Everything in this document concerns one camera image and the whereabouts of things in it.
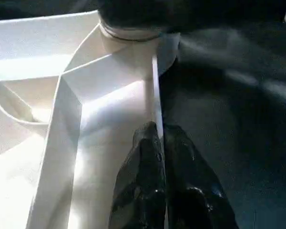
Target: glossy black material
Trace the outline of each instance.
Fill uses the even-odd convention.
[[[223,188],[179,126],[164,127],[165,165],[172,229],[237,229]]]
[[[286,0],[98,0],[113,28],[188,31],[248,22],[282,22]]]
[[[156,124],[133,137],[115,184],[110,229],[163,229],[166,210],[164,162]]]

